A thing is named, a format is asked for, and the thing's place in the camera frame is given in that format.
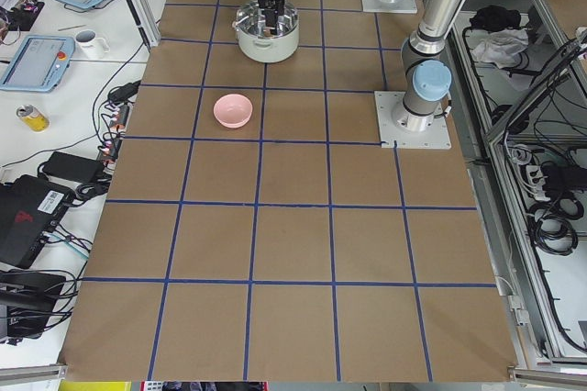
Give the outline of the black flat power supply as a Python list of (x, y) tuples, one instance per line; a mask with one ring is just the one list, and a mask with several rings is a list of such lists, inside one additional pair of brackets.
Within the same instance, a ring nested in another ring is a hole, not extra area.
[(54, 151), (38, 168), (38, 176), (56, 177), (81, 184), (95, 183), (104, 174), (105, 165), (98, 161), (65, 152)]

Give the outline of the yellow drink can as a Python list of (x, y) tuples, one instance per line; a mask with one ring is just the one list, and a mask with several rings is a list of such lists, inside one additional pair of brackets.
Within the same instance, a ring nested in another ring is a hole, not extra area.
[(49, 119), (32, 105), (18, 107), (16, 114), (34, 132), (41, 132), (50, 126)]

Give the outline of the pink bowl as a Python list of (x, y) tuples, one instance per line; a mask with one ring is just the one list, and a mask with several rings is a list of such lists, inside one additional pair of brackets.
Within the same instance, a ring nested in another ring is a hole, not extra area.
[(213, 115), (225, 128), (245, 126), (253, 113), (253, 104), (244, 95), (228, 94), (219, 97), (213, 107)]

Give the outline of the white mug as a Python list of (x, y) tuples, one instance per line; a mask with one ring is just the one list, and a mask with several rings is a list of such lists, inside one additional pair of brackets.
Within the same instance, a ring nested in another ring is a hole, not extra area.
[(77, 45), (90, 60), (101, 60), (110, 51), (106, 39), (91, 29), (78, 32), (74, 37)]

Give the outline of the mint green electric pot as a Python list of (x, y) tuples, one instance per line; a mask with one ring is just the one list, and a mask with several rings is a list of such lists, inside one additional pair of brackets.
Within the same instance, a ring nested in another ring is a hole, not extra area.
[(285, 4), (284, 15), (279, 18), (277, 32), (264, 38), (265, 18), (258, 0), (249, 0), (242, 5), (232, 23), (241, 51), (254, 61), (275, 63), (284, 61), (294, 54), (299, 44), (298, 10), (290, 3)]

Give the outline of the white crumpled cloth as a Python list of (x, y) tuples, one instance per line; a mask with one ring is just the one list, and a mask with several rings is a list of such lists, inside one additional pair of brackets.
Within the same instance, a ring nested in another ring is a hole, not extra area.
[(505, 29), (490, 33), (471, 51), (471, 56), (475, 61), (492, 63), (500, 69), (509, 68), (518, 64), (528, 45), (524, 29)]

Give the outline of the blue teach pendant near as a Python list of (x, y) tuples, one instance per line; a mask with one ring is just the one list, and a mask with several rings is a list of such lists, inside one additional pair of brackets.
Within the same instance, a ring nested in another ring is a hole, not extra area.
[(50, 92), (61, 81), (74, 52), (72, 37), (26, 36), (1, 76), (1, 89)]

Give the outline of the black device bottom left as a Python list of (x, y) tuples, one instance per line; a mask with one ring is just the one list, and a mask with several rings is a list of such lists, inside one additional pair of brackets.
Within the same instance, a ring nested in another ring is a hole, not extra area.
[(36, 271), (1, 272), (1, 342), (12, 345), (37, 339), (53, 318), (63, 318), (56, 304), (66, 284), (63, 275)]

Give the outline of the black crumpled cloth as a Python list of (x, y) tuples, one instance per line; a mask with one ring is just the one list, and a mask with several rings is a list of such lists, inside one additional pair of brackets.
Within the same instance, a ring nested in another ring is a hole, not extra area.
[(498, 32), (509, 28), (519, 28), (521, 15), (517, 10), (490, 5), (481, 8), (470, 19), (471, 27), (488, 32)]

